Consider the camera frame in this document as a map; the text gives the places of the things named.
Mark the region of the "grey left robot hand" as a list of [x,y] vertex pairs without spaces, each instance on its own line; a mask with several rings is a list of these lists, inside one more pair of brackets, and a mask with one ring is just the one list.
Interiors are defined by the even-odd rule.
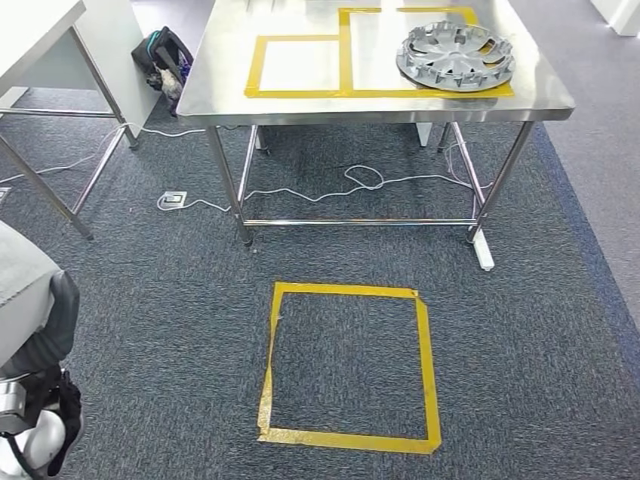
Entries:
[[73,347],[80,304],[79,290],[66,271],[54,274],[49,286],[53,305],[46,324],[28,337],[1,367],[1,378],[16,378],[59,365]]

